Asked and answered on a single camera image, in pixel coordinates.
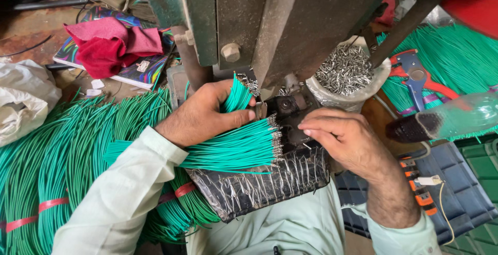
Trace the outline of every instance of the notebook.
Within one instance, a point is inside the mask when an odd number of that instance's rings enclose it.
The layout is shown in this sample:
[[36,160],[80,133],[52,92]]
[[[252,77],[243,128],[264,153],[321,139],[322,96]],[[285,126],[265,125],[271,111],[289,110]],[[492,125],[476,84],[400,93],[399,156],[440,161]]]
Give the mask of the notebook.
[[[137,17],[123,14],[119,11],[109,10],[102,6],[95,6],[91,8],[87,14],[83,17],[81,22],[87,22],[91,20],[101,19],[105,17],[115,17],[125,26],[140,26],[141,28],[154,28],[157,25],[140,20]],[[173,36],[171,34],[171,29],[159,29],[162,34],[162,40],[165,44],[164,51],[169,51],[169,46],[173,44]],[[78,55],[78,46],[74,43],[72,37],[69,37],[62,48],[59,49],[57,54],[53,57],[53,60],[57,63],[62,63],[66,65],[71,65],[73,67],[85,69],[80,61],[76,59]],[[167,56],[157,54],[150,57],[140,57],[135,61],[134,64],[121,68],[120,72],[111,77],[111,79],[118,80],[130,85],[138,86],[145,89],[151,89],[155,82],[157,81],[160,72],[166,63]]]

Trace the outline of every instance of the forearm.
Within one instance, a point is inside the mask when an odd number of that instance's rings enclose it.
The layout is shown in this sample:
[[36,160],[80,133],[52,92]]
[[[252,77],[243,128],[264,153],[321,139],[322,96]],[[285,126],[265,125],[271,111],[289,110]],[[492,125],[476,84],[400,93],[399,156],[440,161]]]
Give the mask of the forearm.
[[393,160],[386,163],[382,172],[374,180],[368,180],[368,214],[386,228],[414,226],[420,220],[420,206],[402,168]]
[[187,153],[147,128],[99,176],[71,219],[57,231],[53,254],[129,254],[157,205],[173,166]]

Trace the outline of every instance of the plastic bottle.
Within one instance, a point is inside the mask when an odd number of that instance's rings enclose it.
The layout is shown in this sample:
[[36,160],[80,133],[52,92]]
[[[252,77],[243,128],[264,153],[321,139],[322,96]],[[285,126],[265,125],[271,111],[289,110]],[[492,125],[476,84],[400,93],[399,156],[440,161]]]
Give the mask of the plastic bottle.
[[498,94],[471,93],[385,127],[386,136],[401,143],[420,142],[482,131],[498,125]]

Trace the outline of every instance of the metal bolt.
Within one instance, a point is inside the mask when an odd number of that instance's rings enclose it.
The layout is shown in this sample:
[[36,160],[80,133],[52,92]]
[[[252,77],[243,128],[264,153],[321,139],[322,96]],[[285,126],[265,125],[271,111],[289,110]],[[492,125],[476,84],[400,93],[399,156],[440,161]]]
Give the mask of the metal bolt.
[[234,63],[240,59],[240,46],[236,43],[226,44],[221,48],[221,55],[229,63]]
[[173,37],[177,45],[187,43],[189,46],[193,45],[194,42],[194,34],[191,30],[185,31],[185,34],[177,34]]

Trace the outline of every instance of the red strap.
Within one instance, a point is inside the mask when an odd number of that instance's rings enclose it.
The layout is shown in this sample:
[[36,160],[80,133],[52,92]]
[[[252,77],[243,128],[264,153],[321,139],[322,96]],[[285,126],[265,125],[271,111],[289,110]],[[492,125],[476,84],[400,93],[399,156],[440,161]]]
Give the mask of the red strap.
[[64,205],[64,204],[68,204],[68,203],[69,203],[68,197],[42,202],[42,203],[40,203],[40,205],[38,205],[38,214],[40,214],[42,211],[49,209],[53,206]]
[[175,193],[173,193],[173,192],[166,193],[166,194],[159,197],[159,201],[157,202],[156,207],[162,205],[165,202],[171,201],[174,198],[176,198]]
[[36,220],[38,220],[38,215],[12,221],[10,223],[7,223],[7,227],[6,227],[5,231],[8,233],[12,230],[17,229],[20,226],[24,226],[26,224],[33,223]]
[[183,196],[184,194],[188,194],[188,193],[192,192],[195,188],[196,187],[195,187],[194,183],[192,183],[192,181],[190,181],[189,183],[180,186],[175,191],[175,195],[177,198],[179,198],[179,197]]

